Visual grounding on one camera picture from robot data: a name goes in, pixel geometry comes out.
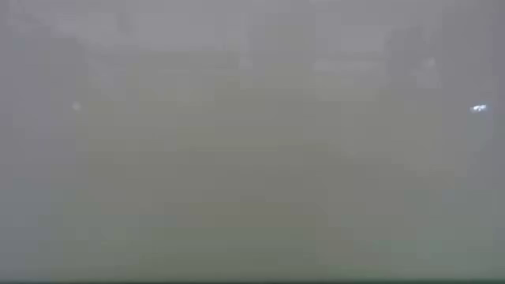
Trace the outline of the green table mat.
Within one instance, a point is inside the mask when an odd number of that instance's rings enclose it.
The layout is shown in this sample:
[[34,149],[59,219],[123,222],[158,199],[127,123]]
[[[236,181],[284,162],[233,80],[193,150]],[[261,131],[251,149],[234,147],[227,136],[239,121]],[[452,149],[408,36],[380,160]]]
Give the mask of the green table mat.
[[498,189],[314,152],[0,170],[0,282],[505,278]]

